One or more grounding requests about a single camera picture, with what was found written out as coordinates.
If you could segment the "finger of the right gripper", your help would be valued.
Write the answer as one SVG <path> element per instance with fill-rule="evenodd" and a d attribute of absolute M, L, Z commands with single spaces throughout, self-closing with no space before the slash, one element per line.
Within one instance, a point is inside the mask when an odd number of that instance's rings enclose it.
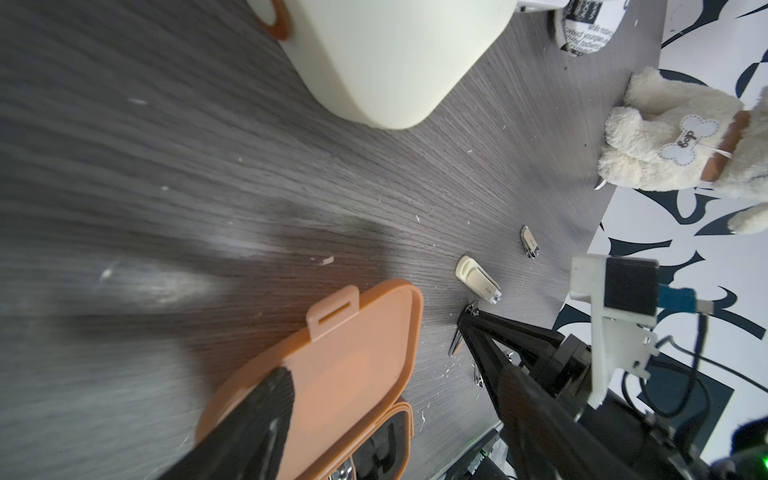
<path fill-rule="evenodd" d="M 511 366 L 500 345 L 516 352 L 524 367 L 533 371 L 543 360 L 547 363 L 564 342 L 564 336 L 551 329 L 507 319 L 477 308 L 459 315 L 457 328 L 472 354 L 494 410 L 502 419 L 499 381 L 503 370 Z"/>

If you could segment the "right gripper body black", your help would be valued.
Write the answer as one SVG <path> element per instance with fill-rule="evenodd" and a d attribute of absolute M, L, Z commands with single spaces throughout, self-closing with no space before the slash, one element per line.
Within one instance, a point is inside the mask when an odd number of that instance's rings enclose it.
<path fill-rule="evenodd" d="M 590 373 L 590 348 L 574 336 L 501 368 L 497 412 L 518 478 L 707 478 L 707 465 L 660 417 L 614 393 L 587 405 Z"/>

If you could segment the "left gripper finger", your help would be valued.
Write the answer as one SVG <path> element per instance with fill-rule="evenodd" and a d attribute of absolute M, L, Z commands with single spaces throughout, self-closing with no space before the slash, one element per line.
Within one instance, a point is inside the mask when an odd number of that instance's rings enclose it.
<path fill-rule="evenodd" d="M 161 477 L 275 479 L 295 390 L 291 372 L 276 368 L 208 436 Z"/>

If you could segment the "brown nail clipper case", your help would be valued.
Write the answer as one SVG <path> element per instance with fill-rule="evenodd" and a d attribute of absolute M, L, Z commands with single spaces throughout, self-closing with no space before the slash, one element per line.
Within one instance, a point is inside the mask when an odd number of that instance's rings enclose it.
<path fill-rule="evenodd" d="M 213 395 L 196 429 L 202 442 L 275 368 L 290 371 L 295 401 L 280 479 L 320 479 L 339 467 L 400 397 L 417 353 L 421 291 L 402 279 L 366 292 L 349 285 L 315 303 L 298 332 L 244 364 Z"/>

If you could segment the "small silver clipper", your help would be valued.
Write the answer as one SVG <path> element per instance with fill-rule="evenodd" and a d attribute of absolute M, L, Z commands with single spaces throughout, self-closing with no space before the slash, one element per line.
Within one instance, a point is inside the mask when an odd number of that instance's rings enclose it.
<path fill-rule="evenodd" d="M 536 258 L 540 253 L 540 247 L 527 225 L 522 227 L 520 237 L 526 255 L 531 259 Z"/>

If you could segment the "cream nail clipper case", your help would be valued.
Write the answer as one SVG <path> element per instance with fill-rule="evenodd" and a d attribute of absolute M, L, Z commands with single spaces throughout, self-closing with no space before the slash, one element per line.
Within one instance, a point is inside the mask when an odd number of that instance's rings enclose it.
<path fill-rule="evenodd" d="M 343 119 L 411 128 L 498 39 L 514 1 L 251 1 L 312 96 Z"/>

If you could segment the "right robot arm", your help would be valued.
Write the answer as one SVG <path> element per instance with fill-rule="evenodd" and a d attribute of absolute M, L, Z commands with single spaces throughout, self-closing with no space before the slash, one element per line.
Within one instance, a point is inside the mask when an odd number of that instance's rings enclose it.
<path fill-rule="evenodd" d="M 592 352 L 573 335 L 482 312 L 460 314 L 472 354 L 504 427 L 520 479 L 764 479 L 767 421 L 734 432 L 731 454 L 704 462 L 692 444 L 698 420 L 673 429 L 609 393 L 591 407 Z"/>

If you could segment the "white plush dog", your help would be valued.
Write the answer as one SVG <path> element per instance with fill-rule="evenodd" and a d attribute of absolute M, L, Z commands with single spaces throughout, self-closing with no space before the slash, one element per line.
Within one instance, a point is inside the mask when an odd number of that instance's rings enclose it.
<path fill-rule="evenodd" d="M 767 228 L 767 93 L 747 109 L 735 96 L 664 78 L 646 67 L 629 80 L 605 122 L 597 163 L 603 182 L 668 192 L 708 183 L 752 207 L 727 223 L 733 234 Z"/>

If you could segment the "flag pattern can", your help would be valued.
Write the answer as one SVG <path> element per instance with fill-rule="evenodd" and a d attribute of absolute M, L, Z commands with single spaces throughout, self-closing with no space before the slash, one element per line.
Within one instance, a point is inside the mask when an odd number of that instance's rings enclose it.
<path fill-rule="evenodd" d="M 573 57 L 602 50 L 618 30 L 629 1 L 572 0 L 554 11 L 554 40 Z"/>

